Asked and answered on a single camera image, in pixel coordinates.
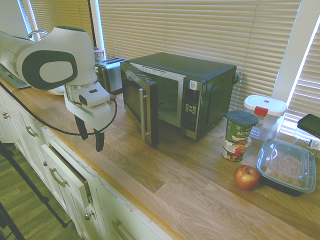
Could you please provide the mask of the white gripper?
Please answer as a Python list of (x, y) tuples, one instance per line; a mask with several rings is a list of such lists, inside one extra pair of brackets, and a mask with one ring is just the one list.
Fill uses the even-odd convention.
[(109, 104), (104, 102), (97, 106), (87, 107), (72, 103), (67, 98), (64, 100), (66, 108), (75, 116), (75, 122), (81, 138), (86, 140), (89, 136), (85, 126), (86, 123), (94, 129), (96, 151), (102, 151), (105, 141), (104, 132), (110, 128), (110, 122), (112, 121), (112, 112)]

